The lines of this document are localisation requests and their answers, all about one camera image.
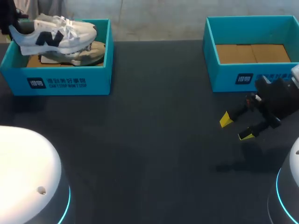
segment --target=blue light ring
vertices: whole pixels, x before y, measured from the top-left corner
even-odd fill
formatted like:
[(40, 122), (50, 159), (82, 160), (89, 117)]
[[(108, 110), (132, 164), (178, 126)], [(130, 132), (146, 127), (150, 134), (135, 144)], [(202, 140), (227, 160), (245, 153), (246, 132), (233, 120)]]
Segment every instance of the blue light ring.
[(65, 215), (66, 215), (66, 213), (67, 213), (67, 211), (68, 211), (68, 209), (69, 209), (70, 202), (71, 202), (71, 188), (70, 188), (70, 186), (69, 186), (69, 201), (68, 201), (67, 206), (66, 206), (66, 208), (65, 208), (64, 214), (62, 215), (62, 217), (61, 217), (60, 221), (58, 222), (58, 224), (61, 224), (62, 221), (64, 220), (64, 217), (65, 217)]
[(286, 208), (285, 208), (285, 206), (284, 206), (284, 204), (282, 204), (282, 201), (281, 201), (281, 199), (280, 199), (280, 196), (279, 196), (279, 192), (278, 192), (278, 175), (279, 175), (279, 173), (280, 173), (280, 170), (279, 170), (279, 172), (278, 172), (278, 174), (277, 174), (277, 177), (276, 177), (276, 192), (277, 192), (277, 197), (278, 197), (278, 199), (279, 199), (279, 202), (280, 202), (280, 204), (281, 204), (281, 207), (285, 210), (285, 213), (288, 215), (288, 217), (290, 217), (290, 219), (295, 223), (295, 224), (299, 224), (290, 214), (289, 214), (289, 212), (286, 210)]

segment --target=white sneaker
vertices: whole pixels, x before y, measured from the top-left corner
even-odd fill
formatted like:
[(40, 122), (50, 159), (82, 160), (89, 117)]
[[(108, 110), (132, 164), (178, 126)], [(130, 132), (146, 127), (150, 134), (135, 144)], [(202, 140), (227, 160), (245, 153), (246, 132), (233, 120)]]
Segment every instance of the white sneaker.
[(71, 64), (74, 66), (97, 65), (104, 61), (105, 44), (94, 41), (86, 49), (79, 52), (63, 55), (58, 52), (46, 52), (40, 56), (42, 64)]
[(95, 29), (74, 26), (70, 20), (65, 23), (22, 21), (20, 27), (22, 33), (12, 25), (9, 26), (9, 31), (20, 46), (22, 55), (36, 55), (47, 51), (71, 54), (90, 45), (97, 35)]
[(46, 22), (54, 22), (54, 23), (58, 23), (61, 25), (64, 25), (66, 23), (70, 23), (72, 22), (73, 26), (80, 26), (80, 27), (89, 27), (89, 28), (94, 28), (96, 29), (96, 26), (92, 23), (89, 22), (79, 22), (79, 21), (71, 21), (69, 19), (64, 18), (63, 16), (49, 16), (49, 15), (45, 15), (45, 14), (40, 14), (36, 20), (42, 20), (42, 21), (46, 21)]

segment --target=cardboard box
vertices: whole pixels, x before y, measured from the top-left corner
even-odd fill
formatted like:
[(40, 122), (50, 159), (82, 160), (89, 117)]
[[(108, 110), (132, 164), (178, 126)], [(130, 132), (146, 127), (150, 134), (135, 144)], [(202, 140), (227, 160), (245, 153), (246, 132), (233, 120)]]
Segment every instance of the cardboard box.
[(0, 71), (16, 96), (108, 95), (110, 93), (114, 43), (110, 20), (83, 20), (94, 24), (96, 41), (106, 44), (101, 66), (36, 66), (36, 58), (21, 55), (11, 42)]
[(271, 82), (292, 77), (299, 24), (294, 16), (208, 17), (203, 51), (214, 92), (256, 91), (254, 82), (262, 76)]
[(220, 64), (290, 63), (282, 44), (216, 45)]
[(216, 45), (221, 64), (256, 63), (251, 45)]

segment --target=shoe sole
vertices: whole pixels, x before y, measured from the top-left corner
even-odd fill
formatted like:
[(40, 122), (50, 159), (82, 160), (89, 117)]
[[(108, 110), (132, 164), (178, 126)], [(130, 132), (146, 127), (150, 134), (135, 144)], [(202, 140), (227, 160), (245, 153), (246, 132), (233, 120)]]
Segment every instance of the shoe sole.
[(61, 54), (72, 54), (75, 53), (77, 51), (82, 50), (83, 48), (87, 47), (89, 44), (91, 44), (94, 39), (82, 43), (76, 47), (73, 48), (60, 48), (60, 47), (53, 47), (53, 46), (49, 46), (49, 45), (43, 45), (43, 46), (21, 46), (21, 53), (22, 55), (26, 56), (26, 55), (37, 55), (37, 54), (41, 54), (41, 53), (45, 53), (48, 51), (56, 51), (59, 52)]
[(91, 61), (77, 61), (77, 60), (68, 60), (67, 58), (63, 62), (55, 61), (49, 59), (43, 55), (40, 56), (39, 61), (41, 64), (62, 64), (62, 65), (73, 65), (73, 66), (93, 66), (104, 62), (104, 57), (97, 58)]

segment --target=teal shoe box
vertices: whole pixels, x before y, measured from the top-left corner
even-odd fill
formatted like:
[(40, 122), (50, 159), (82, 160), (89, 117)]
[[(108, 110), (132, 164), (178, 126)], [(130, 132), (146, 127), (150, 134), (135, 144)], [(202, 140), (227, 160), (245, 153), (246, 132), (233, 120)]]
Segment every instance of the teal shoe box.
[(103, 66), (26, 68), (29, 56), (11, 42), (0, 72), (15, 96), (108, 95), (114, 43), (110, 20), (83, 20), (97, 28), (96, 41), (106, 44)]
[[(283, 44), (291, 62), (221, 64), (217, 44)], [(299, 24), (294, 16), (207, 17), (203, 51), (214, 92), (256, 91), (262, 76), (291, 78), (299, 63)]]

